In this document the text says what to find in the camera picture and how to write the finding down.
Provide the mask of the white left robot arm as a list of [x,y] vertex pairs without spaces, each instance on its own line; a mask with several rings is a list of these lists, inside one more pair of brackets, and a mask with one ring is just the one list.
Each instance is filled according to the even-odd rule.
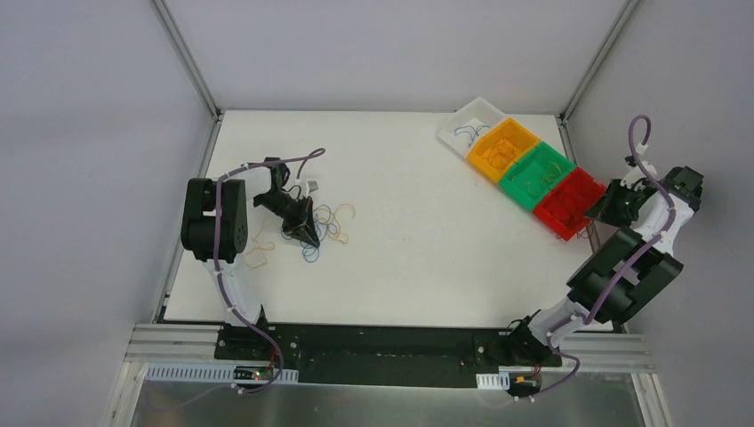
[[249,239],[249,205],[262,207],[281,221],[282,234],[314,248],[320,237],[314,220],[312,197],[297,197],[285,190],[291,163],[305,165],[324,151],[305,157],[266,157],[245,163],[218,178],[192,178],[187,183],[180,224],[180,242],[210,274],[225,309],[225,324],[245,327],[237,347],[249,359],[262,359],[274,341],[259,326],[263,303],[243,284],[243,254]]

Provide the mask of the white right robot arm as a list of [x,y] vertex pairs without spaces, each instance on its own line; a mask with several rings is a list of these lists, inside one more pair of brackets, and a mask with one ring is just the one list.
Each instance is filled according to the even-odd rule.
[[661,179],[631,171],[585,212],[615,233],[567,280],[563,300],[515,320],[497,348],[502,365],[558,366],[567,337],[593,324],[626,323],[683,270],[674,241],[701,208],[703,174],[689,166]]

